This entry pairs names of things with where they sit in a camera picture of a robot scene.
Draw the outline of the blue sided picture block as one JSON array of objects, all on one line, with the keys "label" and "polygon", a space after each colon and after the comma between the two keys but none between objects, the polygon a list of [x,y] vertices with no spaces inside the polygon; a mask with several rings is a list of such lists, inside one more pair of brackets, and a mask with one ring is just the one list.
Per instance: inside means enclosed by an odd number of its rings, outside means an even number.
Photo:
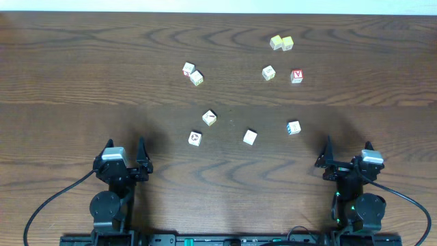
[{"label": "blue sided picture block", "polygon": [[287,123],[287,132],[289,135],[298,134],[301,131],[300,122],[293,121]]}]

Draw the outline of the yellow block of pair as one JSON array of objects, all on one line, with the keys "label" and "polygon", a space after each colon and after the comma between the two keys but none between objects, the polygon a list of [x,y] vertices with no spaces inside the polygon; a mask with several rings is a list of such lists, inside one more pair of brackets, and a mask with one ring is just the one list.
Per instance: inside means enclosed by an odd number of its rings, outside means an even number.
[{"label": "yellow block of pair", "polygon": [[283,40],[280,37],[280,35],[276,35],[276,36],[271,37],[270,46],[273,50],[277,50],[277,49],[281,48],[282,45],[283,45]]},{"label": "yellow block of pair", "polygon": [[293,41],[291,36],[287,36],[287,37],[282,38],[282,47],[281,48],[283,51],[291,50],[293,48],[293,45],[294,45],[294,41]]}]

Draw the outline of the white block yellow drawing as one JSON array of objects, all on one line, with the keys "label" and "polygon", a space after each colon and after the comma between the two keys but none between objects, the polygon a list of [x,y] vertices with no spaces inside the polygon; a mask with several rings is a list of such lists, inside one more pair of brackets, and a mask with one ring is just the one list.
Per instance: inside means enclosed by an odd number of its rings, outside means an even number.
[{"label": "white block yellow drawing", "polygon": [[266,66],[262,69],[262,76],[266,81],[273,79],[276,75],[276,71],[272,66]]}]

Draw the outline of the red letter A block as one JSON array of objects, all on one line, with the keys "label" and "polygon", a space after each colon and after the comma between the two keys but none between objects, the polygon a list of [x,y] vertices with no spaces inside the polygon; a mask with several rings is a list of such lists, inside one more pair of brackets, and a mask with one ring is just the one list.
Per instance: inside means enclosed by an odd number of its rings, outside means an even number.
[{"label": "red letter A block", "polygon": [[304,78],[303,72],[302,72],[301,69],[293,70],[291,72],[290,77],[291,77],[291,82],[292,83],[301,83],[303,78]]}]

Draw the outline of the white block red sides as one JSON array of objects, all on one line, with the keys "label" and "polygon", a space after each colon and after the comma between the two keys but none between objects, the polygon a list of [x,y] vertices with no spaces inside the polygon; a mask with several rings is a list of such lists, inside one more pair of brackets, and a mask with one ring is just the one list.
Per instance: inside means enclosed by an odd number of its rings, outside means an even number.
[{"label": "white block red sides", "polygon": [[191,76],[192,73],[194,73],[195,71],[195,65],[189,62],[186,62],[184,64],[184,67],[182,69],[182,72],[184,74],[184,76],[189,77]]}]

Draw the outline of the yellow block right of pair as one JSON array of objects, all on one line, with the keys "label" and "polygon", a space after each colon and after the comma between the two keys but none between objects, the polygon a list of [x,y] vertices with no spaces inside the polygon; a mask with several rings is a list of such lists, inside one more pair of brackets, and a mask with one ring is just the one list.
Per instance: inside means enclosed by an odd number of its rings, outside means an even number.
[{"label": "yellow block right of pair", "polygon": [[294,45],[294,41],[293,41],[291,36],[287,36],[287,37],[282,38],[282,47],[281,48],[283,51],[291,50],[293,48],[293,45]]}]

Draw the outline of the hammer picture block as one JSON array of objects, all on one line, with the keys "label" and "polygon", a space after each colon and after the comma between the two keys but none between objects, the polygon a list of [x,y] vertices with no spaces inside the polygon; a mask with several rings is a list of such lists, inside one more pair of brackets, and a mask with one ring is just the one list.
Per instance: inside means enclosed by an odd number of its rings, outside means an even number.
[{"label": "hammer picture block", "polygon": [[215,112],[213,112],[212,110],[208,110],[207,112],[205,112],[202,115],[202,120],[208,125],[211,126],[213,123],[216,122],[217,120],[217,116],[215,114]]}]

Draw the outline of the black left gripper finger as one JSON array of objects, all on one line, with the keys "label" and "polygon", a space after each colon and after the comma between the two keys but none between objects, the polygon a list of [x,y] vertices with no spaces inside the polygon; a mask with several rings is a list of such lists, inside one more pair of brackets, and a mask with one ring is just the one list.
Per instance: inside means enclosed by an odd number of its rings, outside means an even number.
[{"label": "black left gripper finger", "polygon": [[143,137],[139,138],[136,162],[144,167],[149,167],[150,165],[150,159],[145,149],[145,142]]},{"label": "black left gripper finger", "polygon": [[114,147],[113,140],[109,139],[102,152],[104,152],[107,148],[113,148],[113,147]]}]

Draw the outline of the soccer ball picture block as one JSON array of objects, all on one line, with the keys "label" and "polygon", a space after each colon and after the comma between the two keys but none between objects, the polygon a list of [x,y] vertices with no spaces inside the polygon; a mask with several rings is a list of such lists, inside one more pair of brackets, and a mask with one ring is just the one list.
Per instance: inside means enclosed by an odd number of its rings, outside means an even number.
[{"label": "soccer ball picture block", "polygon": [[202,134],[198,132],[191,131],[188,142],[191,145],[199,146],[201,143]]}]

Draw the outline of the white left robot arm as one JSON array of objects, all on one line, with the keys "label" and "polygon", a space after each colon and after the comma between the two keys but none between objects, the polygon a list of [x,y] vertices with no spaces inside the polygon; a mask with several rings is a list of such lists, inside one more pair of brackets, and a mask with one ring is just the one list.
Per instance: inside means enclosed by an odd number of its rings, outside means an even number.
[{"label": "white left robot arm", "polygon": [[148,244],[147,236],[131,226],[135,187],[138,182],[148,181],[153,172],[142,137],[139,139],[136,162],[137,167],[129,167],[125,149],[115,147],[111,139],[94,159],[96,177],[108,184],[109,189],[96,194],[89,205],[90,214],[94,218],[92,245]]}]

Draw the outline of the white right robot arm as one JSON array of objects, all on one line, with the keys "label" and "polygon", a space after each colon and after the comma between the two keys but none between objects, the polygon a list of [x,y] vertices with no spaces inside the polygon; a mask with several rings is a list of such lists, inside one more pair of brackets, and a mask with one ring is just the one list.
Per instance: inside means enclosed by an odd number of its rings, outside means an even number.
[{"label": "white right robot arm", "polygon": [[382,227],[386,201],[379,195],[364,192],[363,187],[375,181],[384,168],[382,155],[368,141],[351,161],[337,161],[331,140],[328,140],[315,166],[323,168],[322,178],[335,182],[337,188],[331,205],[331,217],[337,222],[337,229],[321,236],[318,243],[372,244],[374,234]]}]

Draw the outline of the yellow block left of pair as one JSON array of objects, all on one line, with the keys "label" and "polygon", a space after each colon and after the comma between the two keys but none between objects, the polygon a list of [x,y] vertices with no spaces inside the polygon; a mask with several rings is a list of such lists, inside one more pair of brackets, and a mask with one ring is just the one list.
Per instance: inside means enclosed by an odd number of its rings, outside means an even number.
[{"label": "yellow block left of pair", "polygon": [[277,49],[281,48],[282,45],[283,45],[283,40],[280,37],[280,35],[276,35],[276,36],[271,37],[270,46],[273,50],[277,50]]}]

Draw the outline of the plain white picture block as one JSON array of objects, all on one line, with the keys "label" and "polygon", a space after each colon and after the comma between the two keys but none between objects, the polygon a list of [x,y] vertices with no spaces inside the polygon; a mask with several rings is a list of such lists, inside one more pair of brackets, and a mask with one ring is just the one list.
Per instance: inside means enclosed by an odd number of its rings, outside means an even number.
[{"label": "plain white picture block", "polygon": [[243,142],[252,146],[256,138],[257,133],[255,131],[252,131],[251,129],[248,129],[243,137]]}]

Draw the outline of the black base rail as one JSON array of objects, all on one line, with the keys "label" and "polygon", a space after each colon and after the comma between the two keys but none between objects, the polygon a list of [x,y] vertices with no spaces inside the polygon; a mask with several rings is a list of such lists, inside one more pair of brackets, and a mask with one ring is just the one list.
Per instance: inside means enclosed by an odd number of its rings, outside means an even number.
[{"label": "black base rail", "polygon": [[304,245],[332,245],[328,239],[320,240],[317,235],[294,234],[283,235],[230,235],[230,236],[199,236],[174,234],[125,234],[125,235],[65,235],[60,238],[60,246],[81,245],[138,245],[138,246],[257,246],[273,242],[292,242]]}]

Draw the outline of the white block yellow sides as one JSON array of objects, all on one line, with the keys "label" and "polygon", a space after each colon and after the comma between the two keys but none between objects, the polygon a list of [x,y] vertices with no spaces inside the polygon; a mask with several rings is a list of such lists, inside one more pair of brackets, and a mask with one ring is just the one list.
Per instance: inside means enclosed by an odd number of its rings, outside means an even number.
[{"label": "white block yellow sides", "polygon": [[189,78],[195,86],[198,86],[199,84],[201,84],[204,81],[203,75],[198,70],[191,73]]}]

